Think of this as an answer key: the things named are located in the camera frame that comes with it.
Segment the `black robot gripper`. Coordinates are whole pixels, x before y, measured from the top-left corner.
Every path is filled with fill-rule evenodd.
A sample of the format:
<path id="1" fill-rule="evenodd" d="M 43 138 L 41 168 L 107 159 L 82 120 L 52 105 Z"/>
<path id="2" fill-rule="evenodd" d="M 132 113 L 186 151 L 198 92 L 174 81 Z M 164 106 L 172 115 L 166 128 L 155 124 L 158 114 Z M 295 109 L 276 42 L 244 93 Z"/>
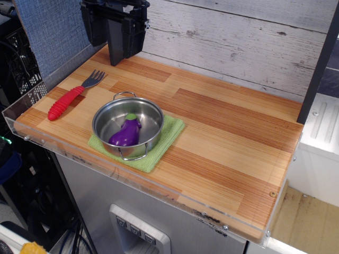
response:
<path id="1" fill-rule="evenodd" d="M 107 42 L 107 20 L 122 21 L 123 57 L 142 51 L 149 29 L 148 1 L 81 1 L 82 19 L 89 42 L 100 46 Z"/>

